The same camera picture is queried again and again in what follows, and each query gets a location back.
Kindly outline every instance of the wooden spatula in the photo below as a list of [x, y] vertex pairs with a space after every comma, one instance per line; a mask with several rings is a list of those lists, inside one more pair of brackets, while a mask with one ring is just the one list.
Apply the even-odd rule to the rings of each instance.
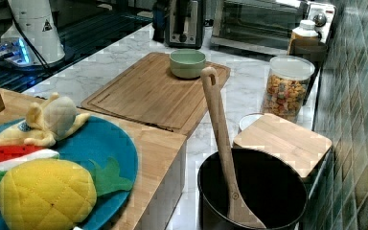
[[265, 228], [265, 225], [247, 207], [238, 188], [223, 103], [219, 92], [219, 81], [216, 75], [217, 70], [213, 67], [206, 67], [201, 72], [202, 86], [217, 141], [220, 164], [228, 186], [228, 218], [244, 226]]

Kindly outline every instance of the green bowl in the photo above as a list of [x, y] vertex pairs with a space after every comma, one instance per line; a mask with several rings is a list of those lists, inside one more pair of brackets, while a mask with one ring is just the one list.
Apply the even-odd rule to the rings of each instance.
[[180, 49], [170, 54], [172, 73], [182, 79], [194, 79], [205, 67], [205, 55], [198, 50]]

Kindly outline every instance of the white marble countertop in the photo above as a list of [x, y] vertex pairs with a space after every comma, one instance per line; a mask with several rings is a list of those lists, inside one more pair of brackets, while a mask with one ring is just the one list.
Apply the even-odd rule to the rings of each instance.
[[[260, 110], [270, 57], [235, 52], [229, 48], [216, 49], [210, 44], [211, 31], [212, 28], [206, 29], [200, 51], [206, 55], [207, 61], [231, 68], [231, 75], [222, 88], [221, 94], [232, 142], [238, 134], [240, 119]], [[148, 53], [169, 54], [175, 50], [153, 41], [152, 35], [153, 28], [148, 25], [23, 93], [48, 98], [52, 92], [58, 92], [62, 96], [70, 97], [76, 104], [81, 104], [85, 98]], [[308, 129], [311, 129], [315, 95], [316, 88], [314, 87], [309, 101], [300, 111], [297, 122]], [[217, 150], [207, 113], [188, 139], [186, 185], [169, 222], [168, 230], [197, 229], [197, 172], [202, 162]]]

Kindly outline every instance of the backsplash tile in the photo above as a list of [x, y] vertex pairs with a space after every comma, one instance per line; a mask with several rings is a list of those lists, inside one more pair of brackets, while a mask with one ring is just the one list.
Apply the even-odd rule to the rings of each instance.
[[333, 141], [333, 167], [320, 177], [304, 229], [368, 229], [368, 0], [332, 3], [337, 26], [319, 79], [315, 131]]
[[358, 229], [368, 229], [368, 196], [357, 212]]

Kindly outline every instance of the wooden cutting board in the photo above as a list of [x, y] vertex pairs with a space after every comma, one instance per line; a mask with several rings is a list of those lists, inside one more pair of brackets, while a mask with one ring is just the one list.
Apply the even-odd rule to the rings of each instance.
[[[230, 69], [208, 61], [206, 66], [217, 69], [219, 85], [223, 87]], [[201, 79], [177, 78], [170, 70], [169, 55], [163, 53], [141, 58], [81, 106], [182, 134], [189, 131], [182, 130], [189, 120], [202, 118], [200, 113], [206, 112]]]
[[263, 150], [307, 177], [332, 141], [283, 118], [266, 113], [234, 139], [235, 147]]

